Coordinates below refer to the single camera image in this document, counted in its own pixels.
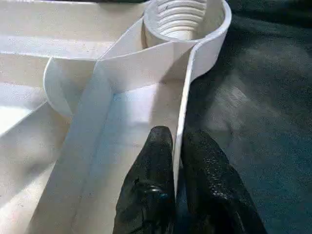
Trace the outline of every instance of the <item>white plastic surface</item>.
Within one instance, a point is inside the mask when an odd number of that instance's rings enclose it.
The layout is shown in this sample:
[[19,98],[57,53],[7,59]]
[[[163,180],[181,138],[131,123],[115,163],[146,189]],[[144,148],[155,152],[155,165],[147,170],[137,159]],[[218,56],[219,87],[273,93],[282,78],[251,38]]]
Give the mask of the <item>white plastic surface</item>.
[[[67,61],[50,60],[45,90],[59,94],[54,98],[47,92],[49,102],[72,122],[28,233],[111,233],[124,177],[156,125],[168,126],[173,134],[177,182],[190,83],[214,65],[231,22],[228,4],[214,2],[206,2],[208,8],[217,6],[209,12],[221,9],[221,16],[216,29],[201,39],[159,37],[140,19],[97,60],[80,98],[68,94],[81,91],[83,85],[71,80],[84,61],[60,72]],[[208,13],[202,19],[214,22]]]
[[[146,5],[0,1],[0,234],[25,233],[69,127],[42,88],[50,57],[67,60],[67,69],[72,59],[95,61]],[[73,78],[90,66],[79,67]]]

